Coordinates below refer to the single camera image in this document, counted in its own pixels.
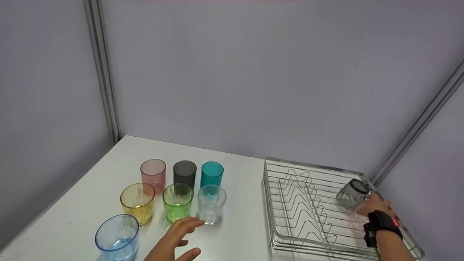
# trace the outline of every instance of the human hand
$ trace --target human hand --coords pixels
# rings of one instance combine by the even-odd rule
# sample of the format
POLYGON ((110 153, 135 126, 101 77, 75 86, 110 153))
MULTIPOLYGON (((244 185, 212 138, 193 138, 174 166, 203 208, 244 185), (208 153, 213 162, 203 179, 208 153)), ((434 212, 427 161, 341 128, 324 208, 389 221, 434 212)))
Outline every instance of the human hand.
POLYGON ((174 258, 174 249, 187 245, 188 240, 182 238, 204 223, 204 220, 191 216, 177 220, 143 261, 192 261, 201 253, 199 248, 188 250, 178 259, 174 258))
POLYGON ((363 216, 367 216, 374 210, 380 210, 389 214, 390 217, 395 217, 396 212, 390 208, 390 204, 391 202, 389 200, 382 201, 379 198, 379 195, 377 195, 376 193, 372 193, 371 195, 369 195, 366 202, 364 202, 364 204, 356 210, 356 213, 363 216))

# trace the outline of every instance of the dish rack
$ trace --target dish rack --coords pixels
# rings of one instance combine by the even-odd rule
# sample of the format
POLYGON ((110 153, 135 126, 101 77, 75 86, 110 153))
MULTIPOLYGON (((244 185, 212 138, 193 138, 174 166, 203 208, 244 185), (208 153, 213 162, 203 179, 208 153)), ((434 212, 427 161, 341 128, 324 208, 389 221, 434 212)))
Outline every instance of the dish rack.
MULTIPOLYGON (((364 242, 362 225, 367 219, 346 211, 335 200, 353 178, 376 191, 359 172, 266 158, 263 187, 272 249, 298 253, 300 258, 378 260, 364 242)), ((422 259, 424 251, 399 222, 406 246, 416 260, 422 259)))

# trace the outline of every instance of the pink cup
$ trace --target pink cup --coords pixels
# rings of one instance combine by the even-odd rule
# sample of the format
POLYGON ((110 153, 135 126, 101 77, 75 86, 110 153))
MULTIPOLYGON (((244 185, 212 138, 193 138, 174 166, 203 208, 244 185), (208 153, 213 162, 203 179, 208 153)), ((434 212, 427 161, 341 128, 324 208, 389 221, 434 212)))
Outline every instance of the pink cup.
POLYGON ((140 166, 142 182, 155 188, 155 195, 162 194, 166 186, 166 163, 160 159, 149 159, 140 166))

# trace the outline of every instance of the white table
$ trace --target white table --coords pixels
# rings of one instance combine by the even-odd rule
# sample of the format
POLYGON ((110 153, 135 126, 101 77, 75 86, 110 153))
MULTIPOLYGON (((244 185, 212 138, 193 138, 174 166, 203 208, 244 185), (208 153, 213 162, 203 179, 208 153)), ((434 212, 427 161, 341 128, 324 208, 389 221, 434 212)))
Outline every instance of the white table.
MULTIPOLYGON (((264 160, 213 150, 170 144, 138 137, 124 137, 76 185, 0 254, 0 261, 94 261, 100 260, 95 232, 106 219, 121 214, 119 196, 124 188, 141 181, 140 165, 147 159, 166 162, 166 183, 173 182, 173 165, 191 160, 200 169, 206 161, 224 166, 221 186, 227 193, 222 223, 202 226, 187 235, 187 247, 202 250, 198 261, 266 261, 272 258, 262 193, 264 160)), ((200 187, 201 172, 195 193, 200 187)), ((196 197, 192 211, 197 209, 196 197)), ((164 235, 162 199, 155 199, 150 224, 142 227, 136 260, 141 261, 164 235)))

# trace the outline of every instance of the gray wall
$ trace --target gray wall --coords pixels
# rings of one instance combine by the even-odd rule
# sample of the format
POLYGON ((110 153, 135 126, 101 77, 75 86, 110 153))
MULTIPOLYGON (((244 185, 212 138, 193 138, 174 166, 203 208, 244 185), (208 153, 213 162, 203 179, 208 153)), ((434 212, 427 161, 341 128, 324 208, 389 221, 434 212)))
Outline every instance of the gray wall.
POLYGON ((109 147, 81 0, 0 1, 0 249, 109 147))
POLYGON ((369 174, 464 57, 464 1, 104 0, 123 134, 369 174))
POLYGON ((462 260, 464 86, 403 156, 379 189, 428 260, 462 260))

